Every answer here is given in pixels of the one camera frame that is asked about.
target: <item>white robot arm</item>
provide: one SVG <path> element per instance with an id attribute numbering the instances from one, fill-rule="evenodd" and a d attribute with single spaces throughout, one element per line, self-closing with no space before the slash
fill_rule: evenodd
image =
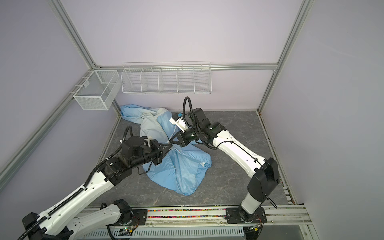
<path id="1" fill-rule="evenodd" d="M 184 120 L 187 100 L 190 105 L 190 112 L 187 115 L 192 119 L 192 124 L 188 124 Z M 181 131 L 170 139 L 169 144 L 160 144 L 156 139 L 145 136 L 133 136 L 132 130 L 128 127 L 124 132 L 121 146 L 94 168 L 82 186 L 40 214 L 30 213 L 23 218 L 26 232 L 18 240 L 27 236 L 31 240 L 74 240 L 113 223 L 143 224 L 142 219 L 134 219 L 131 207 L 123 199 L 86 216 L 76 218 L 75 216 L 98 196 L 131 175 L 132 168 L 147 162 L 155 165 L 161 164 L 172 144 L 184 147 L 191 141 L 204 144 L 211 149 L 222 150 L 237 162 L 251 178 L 247 187 L 248 193 L 239 207 L 232 210 L 226 209 L 226 220 L 228 223 L 252 222 L 260 204 L 267 199 L 267 196 L 279 183 L 276 161 L 272 158 L 266 160 L 249 150 L 220 123 L 210 123 L 200 108 L 192 109 L 188 97 L 184 100 L 183 113 L 174 114 L 170 122 L 177 125 Z M 126 140 L 129 130 L 131 137 Z M 113 157 L 120 150 L 121 156 Z M 127 228 L 130 231 L 134 230 L 130 226 Z"/>
<path id="2" fill-rule="evenodd" d="M 189 102 L 190 112 L 185 114 L 185 104 Z M 185 116 L 189 116 L 192 124 L 188 124 Z M 241 222 L 249 222 L 255 210 L 279 183 L 277 162 L 257 155 L 237 141 L 224 126 L 218 122 L 211 123 L 200 108 L 192 109 L 189 97 L 184 99 L 183 113 L 175 113 L 170 119 L 181 131 L 176 133 L 170 143 L 186 146 L 191 141 L 204 144 L 211 149 L 220 149 L 237 162 L 251 178 L 248 193 L 239 206 L 238 218 Z"/>

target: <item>white label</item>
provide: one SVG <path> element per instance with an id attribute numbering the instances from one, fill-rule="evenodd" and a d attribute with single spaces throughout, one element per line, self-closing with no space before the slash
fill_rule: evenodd
<path id="1" fill-rule="evenodd" d="M 84 83 L 84 87 L 87 88 L 88 85 L 89 85 L 89 80 L 85 81 L 85 83 Z"/>

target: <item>blue cloth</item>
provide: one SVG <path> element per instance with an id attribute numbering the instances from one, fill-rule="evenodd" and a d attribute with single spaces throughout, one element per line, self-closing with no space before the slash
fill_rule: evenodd
<path id="1" fill-rule="evenodd" d="M 140 136 L 150 136 L 159 143 L 169 143 L 173 134 L 180 131 L 170 123 L 172 114 L 165 108 L 129 104 L 121 106 L 121 115 L 127 121 L 141 124 Z M 211 164 L 211 156 L 192 144 L 185 147 L 173 144 L 161 164 L 151 165 L 147 176 L 160 186 L 190 195 L 196 191 Z M 145 171 L 149 165 L 143 165 Z"/>

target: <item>wire mesh basket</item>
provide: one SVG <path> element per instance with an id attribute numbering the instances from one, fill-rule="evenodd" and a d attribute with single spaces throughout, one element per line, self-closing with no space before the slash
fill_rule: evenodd
<path id="1" fill-rule="evenodd" d="M 122 91 L 127 94 L 211 93 L 209 64 L 150 65 L 123 64 Z"/>
<path id="2" fill-rule="evenodd" d="M 117 71 L 93 70 L 73 97 L 84 110 L 108 110 L 120 87 Z"/>

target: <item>gray marble floor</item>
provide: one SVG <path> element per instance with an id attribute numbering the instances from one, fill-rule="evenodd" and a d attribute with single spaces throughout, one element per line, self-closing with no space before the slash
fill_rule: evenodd
<path id="1" fill-rule="evenodd" d="M 271 152 L 265 139 L 263 129 L 252 111 L 205 112 L 211 122 L 219 122 L 242 144 L 255 153 L 269 158 Z M 139 135 L 140 125 L 121 120 L 107 151 L 112 153 L 119 145 L 126 126 L 132 125 L 133 134 Z M 247 194 L 250 178 L 244 170 L 229 156 L 220 150 L 211 150 L 205 146 L 198 148 L 209 153 L 212 166 L 205 174 L 197 190 L 189 196 L 157 185 L 145 174 L 133 174 L 125 178 L 117 186 L 98 197 L 91 205 L 100 206 L 102 202 L 111 204 L 117 199 L 124 199 L 130 206 L 143 207 L 154 205 L 238 205 Z M 283 188 L 280 185 L 270 194 L 276 204 L 288 204 Z"/>

